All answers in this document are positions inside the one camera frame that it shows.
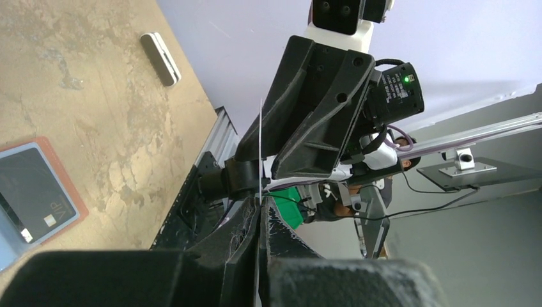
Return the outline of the dark credit card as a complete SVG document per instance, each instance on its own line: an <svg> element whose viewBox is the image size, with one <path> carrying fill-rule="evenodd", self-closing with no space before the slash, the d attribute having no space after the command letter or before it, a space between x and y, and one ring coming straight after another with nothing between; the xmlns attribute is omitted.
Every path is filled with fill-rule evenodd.
<svg viewBox="0 0 542 307"><path fill-rule="evenodd" d="M80 216L43 152L33 145L1 152L1 208L27 244L48 239Z"/></svg>

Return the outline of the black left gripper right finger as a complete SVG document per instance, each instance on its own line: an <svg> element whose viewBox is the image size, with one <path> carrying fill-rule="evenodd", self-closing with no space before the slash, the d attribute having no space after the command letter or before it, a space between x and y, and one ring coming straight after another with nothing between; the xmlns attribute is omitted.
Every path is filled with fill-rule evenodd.
<svg viewBox="0 0 542 307"><path fill-rule="evenodd" d="M259 296L263 306L448 306L429 267L407 260L326 259L261 202Z"/></svg>

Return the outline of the aluminium frame rail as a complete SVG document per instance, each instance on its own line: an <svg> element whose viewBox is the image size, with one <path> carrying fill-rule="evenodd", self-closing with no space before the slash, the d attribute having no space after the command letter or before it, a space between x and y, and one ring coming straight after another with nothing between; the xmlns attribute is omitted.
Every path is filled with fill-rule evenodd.
<svg viewBox="0 0 542 307"><path fill-rule="evenodd" d="M210 152L216 163L223 167L224 162L234 156L236 147L240 141L240 136L226 109L224 107L219 107L215 111L217 113L217 119L195 160L194 164L196 166L200 165L204 153Z"/></svg>

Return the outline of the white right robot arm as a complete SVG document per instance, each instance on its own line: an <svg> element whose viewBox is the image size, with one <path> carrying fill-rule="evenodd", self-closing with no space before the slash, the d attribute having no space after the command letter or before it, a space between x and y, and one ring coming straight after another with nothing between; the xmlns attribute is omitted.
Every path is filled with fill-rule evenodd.
<svg viewBox="0 0 542 307"><path fill-rule="evenodd" d="M424 111L410 63L368 52L391 1L313 1L292 36L259 116L222 181L254 192L324 180L365 184L403 171L391 125Z"/></svg>

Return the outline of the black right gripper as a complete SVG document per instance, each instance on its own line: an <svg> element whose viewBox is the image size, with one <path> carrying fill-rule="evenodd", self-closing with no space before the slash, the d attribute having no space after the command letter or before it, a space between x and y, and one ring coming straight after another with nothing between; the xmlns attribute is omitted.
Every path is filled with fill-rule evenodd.
<svg viewBox="0 0 542 307"><path fill-rule="evenodd" d="M274 179L331 175L359 115L360 95L368 87L375 59L357 51L317 50L310 60L314 46L315 42L308 38L290 37L261 117L242 137L236 161L255 161L277 154L271 169ZM378 84L369 90L362 110L374 127L395 123L425 109L414 66L399 59L376 61L377 67L383 65L390 68L380 72ZM306 117L284 144L281 134L299 93Z"/></svg>

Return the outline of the grey monitor stand plate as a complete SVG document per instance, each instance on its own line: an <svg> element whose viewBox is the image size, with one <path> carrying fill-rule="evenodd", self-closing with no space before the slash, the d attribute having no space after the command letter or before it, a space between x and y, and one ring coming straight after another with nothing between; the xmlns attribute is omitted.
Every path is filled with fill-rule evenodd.
<svg viewBox="0 0 542 307"><path fill-rule="evenodd" d="M541 171L486 157L475 158L469 148L453 150L444 164L417 170L445 192L541 178Z"/></svg>

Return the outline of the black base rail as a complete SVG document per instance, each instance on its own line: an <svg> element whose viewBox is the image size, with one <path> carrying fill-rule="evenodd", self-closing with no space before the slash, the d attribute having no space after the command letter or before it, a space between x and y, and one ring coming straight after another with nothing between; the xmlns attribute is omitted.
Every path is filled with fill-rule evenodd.
<svg viewBox="0 0 542 307"><path fill-rule="evenodd" d="M192 247L225 222L235 203L258 192L259 179L257 160L232 157L220 166L205 152L191 168L150 249Z"/></svg>

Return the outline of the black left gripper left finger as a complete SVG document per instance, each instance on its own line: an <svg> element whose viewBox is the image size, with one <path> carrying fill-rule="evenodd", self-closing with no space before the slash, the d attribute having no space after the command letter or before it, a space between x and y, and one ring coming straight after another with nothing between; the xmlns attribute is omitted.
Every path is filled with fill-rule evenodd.
<svg viewBox="0 0 542 307"><path fill-rule="evenodd" d="M254 306L259 201L247 198L195 246L49 251L29 259L2 306Z"/></svg>

